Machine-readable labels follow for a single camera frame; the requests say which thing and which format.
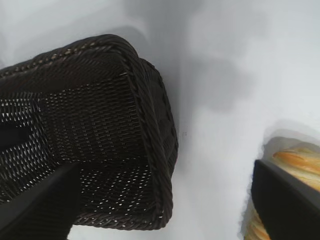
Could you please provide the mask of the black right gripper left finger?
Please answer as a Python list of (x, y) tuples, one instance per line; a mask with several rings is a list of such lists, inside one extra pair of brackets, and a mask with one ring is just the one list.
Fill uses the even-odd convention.
[(0, 207), (2, 240), (66, 240), (80, 209), (77, 163), (69, 163)]

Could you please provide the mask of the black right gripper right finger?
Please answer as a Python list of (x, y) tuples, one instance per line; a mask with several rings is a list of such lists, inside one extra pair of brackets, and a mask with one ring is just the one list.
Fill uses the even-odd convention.
[(272, 240), (320, 238), (320, 193), (274, 163), (254, 162), (251, 198)]

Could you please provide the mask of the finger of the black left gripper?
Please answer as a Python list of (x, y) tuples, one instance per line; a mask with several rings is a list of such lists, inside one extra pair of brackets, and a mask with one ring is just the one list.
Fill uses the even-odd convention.
[(14, 123), (0, 125), (0, 151), (26, 143), (30, 139), (31, 128)]

